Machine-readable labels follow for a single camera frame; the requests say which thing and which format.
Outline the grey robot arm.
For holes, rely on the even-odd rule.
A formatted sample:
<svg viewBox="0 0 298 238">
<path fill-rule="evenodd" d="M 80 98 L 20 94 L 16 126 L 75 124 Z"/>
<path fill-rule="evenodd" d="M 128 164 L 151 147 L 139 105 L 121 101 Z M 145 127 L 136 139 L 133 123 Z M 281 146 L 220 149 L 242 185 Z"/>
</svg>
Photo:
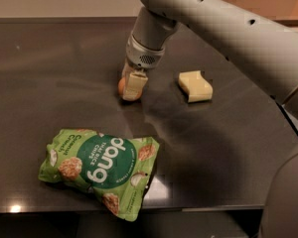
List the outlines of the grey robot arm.
<svg viewBox="0 0 298 238">
<path fill-rule="evenodd" d="M 183 24 L 298 120 L 298 33 L 222 0 L 141 0 L 126 45 L 127 101 L 140 97 L 168 38 Z M 258 238 L 298 238 L 298 146 L 277 171 Z"/>
</svg>

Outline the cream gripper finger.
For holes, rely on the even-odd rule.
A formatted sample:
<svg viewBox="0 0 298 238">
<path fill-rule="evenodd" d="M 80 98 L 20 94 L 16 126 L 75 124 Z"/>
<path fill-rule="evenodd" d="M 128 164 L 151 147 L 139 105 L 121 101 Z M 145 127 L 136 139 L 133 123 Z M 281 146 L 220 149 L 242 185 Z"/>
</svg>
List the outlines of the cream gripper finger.
<svg viewBox="0 0 298 238">
<path fill-rule="evenodd" d="M 143 92 L 147 81 L 148 77 L 144 71 L 135 70 L 132 71 L 129 77 L 126 79 L 126 86 L 130 90 Z"/>
<path fill-rule="evenodd" d="M 133 71 L 133 66 L 131 61 L 129 59 L 125 59 L 121 77 L 124 79 L 127 79 L 132 71 Z"/>
</svg>

